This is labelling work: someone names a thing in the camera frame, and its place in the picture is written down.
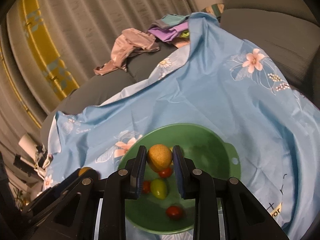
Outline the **yellow-green fruit in bowl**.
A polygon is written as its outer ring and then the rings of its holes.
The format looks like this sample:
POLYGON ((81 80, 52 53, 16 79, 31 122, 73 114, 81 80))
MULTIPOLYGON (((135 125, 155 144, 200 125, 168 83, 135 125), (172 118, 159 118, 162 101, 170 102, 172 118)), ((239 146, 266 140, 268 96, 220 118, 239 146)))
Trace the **yellow-green fruit in bowl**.
POLYGON ((173 160, 173 147, 170 147, 170 151, 171 151, 171 163, 170 165, 172 166, 174 164, 174 160, 173 160))

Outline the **black white clutter pile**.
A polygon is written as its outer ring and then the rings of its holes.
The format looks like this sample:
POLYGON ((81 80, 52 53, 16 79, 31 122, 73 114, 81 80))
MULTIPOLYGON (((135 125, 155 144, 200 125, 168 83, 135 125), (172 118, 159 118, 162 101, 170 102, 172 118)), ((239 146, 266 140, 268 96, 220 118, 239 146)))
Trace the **black white clutter pile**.
POLYGON ((47 168, 52 162, 52 155, 48 153, 44 145, 37 145, 35 152, 35 168, 34 170, 40 178, 44 180, 47 172, 47 168))

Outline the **upper red tomato in bowl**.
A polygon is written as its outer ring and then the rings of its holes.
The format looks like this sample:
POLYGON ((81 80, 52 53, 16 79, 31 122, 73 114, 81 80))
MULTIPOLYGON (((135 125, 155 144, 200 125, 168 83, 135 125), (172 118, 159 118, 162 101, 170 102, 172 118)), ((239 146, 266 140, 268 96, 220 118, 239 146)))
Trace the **upper red tomato in bowl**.
POLYGON ((168 167, 160 172, 158 172, 158 175, 161 178, 169 178, 173 174, 173 169, 171 167, 168 167))

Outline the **yellow patterned curtain panel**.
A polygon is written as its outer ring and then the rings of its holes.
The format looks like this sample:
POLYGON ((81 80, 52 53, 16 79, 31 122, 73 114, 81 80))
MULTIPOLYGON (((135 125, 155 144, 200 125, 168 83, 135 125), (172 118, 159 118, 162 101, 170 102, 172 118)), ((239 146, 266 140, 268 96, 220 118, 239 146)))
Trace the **yellow patterned curtain panel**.
POLYGON ((45 24, 39 0, 19 0, 18 12, 37 67, 53 93, 63 100, 79 85, 61 59, 45 24))

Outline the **pink-grey crumpled garment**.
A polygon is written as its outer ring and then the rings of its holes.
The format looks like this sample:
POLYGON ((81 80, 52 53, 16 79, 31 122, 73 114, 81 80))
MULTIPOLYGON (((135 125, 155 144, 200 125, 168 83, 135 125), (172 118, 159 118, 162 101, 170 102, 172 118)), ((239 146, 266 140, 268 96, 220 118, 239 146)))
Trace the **pink-grey crumpled garment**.
POLYGON ((125 29, 114 42, 110 61, 103 66, 94 68, 94 73, 95 75, 105 75, 118 69, 126 72, 127 58, 159 50, 160 47, 154 35, 144 33, 135 28, 125 29))

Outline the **small yellow fruit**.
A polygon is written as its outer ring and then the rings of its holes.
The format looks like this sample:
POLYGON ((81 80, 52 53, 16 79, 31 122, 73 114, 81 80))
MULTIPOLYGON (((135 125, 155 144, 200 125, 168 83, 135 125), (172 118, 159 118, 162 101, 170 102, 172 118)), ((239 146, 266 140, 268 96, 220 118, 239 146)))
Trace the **small yellow fruit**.
POLYGON ((78 172, 78 176, 82 176, 84 173, 86 173, 88 170, 91 170, 90 167, 82 167, 80 168, 79 172, 78 172))
POLYGON ((149 148, 147 162, 150 168, 155 172, 160 172, 170 166, 171 151, 165 145, 156 144, 149 148))

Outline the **red tomato on cloth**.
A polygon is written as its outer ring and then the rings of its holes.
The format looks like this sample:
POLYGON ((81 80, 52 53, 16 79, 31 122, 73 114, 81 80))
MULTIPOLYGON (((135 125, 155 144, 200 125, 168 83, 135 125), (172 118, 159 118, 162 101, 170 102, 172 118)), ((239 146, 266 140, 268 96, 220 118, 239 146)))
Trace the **red tomato on cloth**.
POLYGON ((165 213, 171 220, 180 220, 184 216, 183 209, 177 205, 172 205, 168 207, 165 213))

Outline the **red tomato in bowl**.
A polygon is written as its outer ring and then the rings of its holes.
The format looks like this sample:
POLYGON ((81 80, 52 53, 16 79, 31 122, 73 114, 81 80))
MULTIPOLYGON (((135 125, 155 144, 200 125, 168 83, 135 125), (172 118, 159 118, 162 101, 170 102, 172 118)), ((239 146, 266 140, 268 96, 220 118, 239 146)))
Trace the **red tomato in bowl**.
POLYGON ((151 181, 149 180, 143 181, 142 194, 149 194, 151 192, 150 186, 151 186, 151 181))
POLYGON ((173 169, 171 167, 168 167, 160 172, 158 172, 158 175, 161 178, 169 178, 173 174, 173 169))

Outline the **grey sofa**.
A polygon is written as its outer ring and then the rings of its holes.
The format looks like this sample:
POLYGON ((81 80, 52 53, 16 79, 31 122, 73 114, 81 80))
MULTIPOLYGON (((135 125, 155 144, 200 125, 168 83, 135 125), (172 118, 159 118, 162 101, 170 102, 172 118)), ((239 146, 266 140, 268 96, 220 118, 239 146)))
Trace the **grey sofa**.
POLYGON ((187 122, 232 143, 319 139, 319 26, 279 12, 228 9, 190 17, 191 43, 132 61, 145 78, 78 114, 55 112, 48 148, 107 142, 117 132, 187 122))

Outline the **white cylindrical lamp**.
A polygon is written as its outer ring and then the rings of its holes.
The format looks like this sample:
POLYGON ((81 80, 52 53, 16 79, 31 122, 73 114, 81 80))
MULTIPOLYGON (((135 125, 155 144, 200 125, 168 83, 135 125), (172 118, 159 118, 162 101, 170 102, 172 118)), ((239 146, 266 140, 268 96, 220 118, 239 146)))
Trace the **white cylindrical lamp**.
POLYGON ((35 158, 37 152, 37 143, 25 133, 18 142, 18 145, 32 158, 35 158))

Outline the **light blue floral cloth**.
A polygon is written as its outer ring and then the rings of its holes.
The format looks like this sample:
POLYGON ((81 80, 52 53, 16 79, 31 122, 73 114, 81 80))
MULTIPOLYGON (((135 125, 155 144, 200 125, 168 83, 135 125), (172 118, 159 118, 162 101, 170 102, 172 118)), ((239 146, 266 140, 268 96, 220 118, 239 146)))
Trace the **light blue floral cloth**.
POLYGON ((102 177, 159 127, 192 123, 232 144, 227 159, 284 229, 300 239, 319 212, 319 110, 292 90, 267 54, 222 30, 213 16, 189 16, 190 43, 161 58, 150 76, 79 114, 51 124, 44 187, 90 166, 102 177))

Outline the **grey curtain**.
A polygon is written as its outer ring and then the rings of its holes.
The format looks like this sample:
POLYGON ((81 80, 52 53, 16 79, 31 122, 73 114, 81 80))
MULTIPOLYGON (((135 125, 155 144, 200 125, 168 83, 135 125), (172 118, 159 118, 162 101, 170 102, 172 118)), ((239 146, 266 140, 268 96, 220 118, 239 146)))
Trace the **grey curtain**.
POLYGON ((13 165, 26 156, 18 145, 28 133, 46 144, 57 111, 78 114, 98 105, 122 88, 146 77, 151 65, 116 70, 104 76, 93 72, 110 59, 116 38, 124 29, 148 29, 166 14, 187 15, 198 10, 194 0, 39 0, 48 31, 79 88, 63 100, 50 89, 27 44, 18 12, 19 0, 1 20, 1 153, 7 168, 22 179, 29 176, 13 165))

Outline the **lower red tomato in bowl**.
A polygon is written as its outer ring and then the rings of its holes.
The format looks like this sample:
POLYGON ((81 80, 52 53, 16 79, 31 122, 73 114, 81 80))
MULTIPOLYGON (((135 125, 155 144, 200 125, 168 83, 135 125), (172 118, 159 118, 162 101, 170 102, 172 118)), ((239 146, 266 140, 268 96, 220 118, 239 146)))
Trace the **lower red tomato in bowl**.
POLYGON ((149 194, 151 192, 150 186, 151 186, 151 181, 149 180, 143 181, 142 194, 149 194))

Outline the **purple folded garment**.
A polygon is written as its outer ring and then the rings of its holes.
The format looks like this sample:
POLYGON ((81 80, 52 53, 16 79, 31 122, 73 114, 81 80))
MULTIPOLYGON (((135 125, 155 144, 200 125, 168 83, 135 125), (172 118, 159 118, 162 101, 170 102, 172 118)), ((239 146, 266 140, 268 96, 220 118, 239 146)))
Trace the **purple folded garment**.
POLYGON ((175 38, 188 38, 189 15, 167 14, 159 20, 155 20, 147 30, 162 42, 172 42, 175 38))

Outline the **green oval fruit in bowl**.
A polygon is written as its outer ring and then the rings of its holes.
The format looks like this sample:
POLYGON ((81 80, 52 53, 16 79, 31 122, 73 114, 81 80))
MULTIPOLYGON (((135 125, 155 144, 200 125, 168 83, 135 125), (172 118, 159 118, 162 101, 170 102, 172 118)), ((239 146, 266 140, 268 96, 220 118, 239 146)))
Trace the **green oval fruit in bowl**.
POLYGON ((154 179, 150 183, 150 191, 154 197, 164 200, 168 195, 167 184, 163 179, 154 179))

